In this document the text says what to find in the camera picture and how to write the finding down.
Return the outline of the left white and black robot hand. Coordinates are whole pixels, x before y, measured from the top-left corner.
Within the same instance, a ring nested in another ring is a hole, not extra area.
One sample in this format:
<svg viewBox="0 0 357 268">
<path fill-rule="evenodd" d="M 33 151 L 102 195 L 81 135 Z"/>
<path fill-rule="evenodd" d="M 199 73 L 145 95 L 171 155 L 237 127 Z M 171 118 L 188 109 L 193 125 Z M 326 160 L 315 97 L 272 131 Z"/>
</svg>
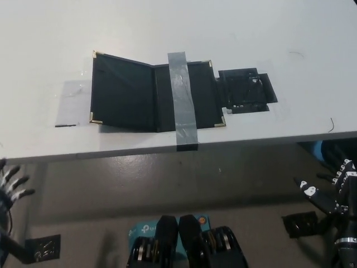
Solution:
<svg viewBox="0 0 357 268">
<path fill-rule="evenodd" d="M 22 189 L 17 190 L 17 188 L 25 184 L 30 177 L 25 175 L 20 178 L 15 178 L 17 173 L 20 171 L 21 167 L 16 165 L 11 167 L 7 171 L 4 168 L 7 165 L 7 159 L 1 159 L 1 209 L 5 212 L 11 210 L 16 201 L 23 197 L 33 195 L 36 191 L 35 189 Z"/>
</svg>

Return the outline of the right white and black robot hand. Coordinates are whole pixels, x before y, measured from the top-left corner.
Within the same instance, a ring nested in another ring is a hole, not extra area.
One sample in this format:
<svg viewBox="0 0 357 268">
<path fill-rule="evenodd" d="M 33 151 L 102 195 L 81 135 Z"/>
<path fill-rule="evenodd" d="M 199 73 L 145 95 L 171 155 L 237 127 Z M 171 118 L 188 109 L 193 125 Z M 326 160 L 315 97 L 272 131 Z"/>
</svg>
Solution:
<svg viewBox="0 0 357 268">
<path fill-rule="evenodd" d="M 348 214 L 356 216 L 356 167 L 352 160 L 344 159 L 333 175 L 317 174 L 328 181 L 336 190 L 332 198 L 305 179 L 294 178 L 303 196 L 325 214 Z"/>
</svg>

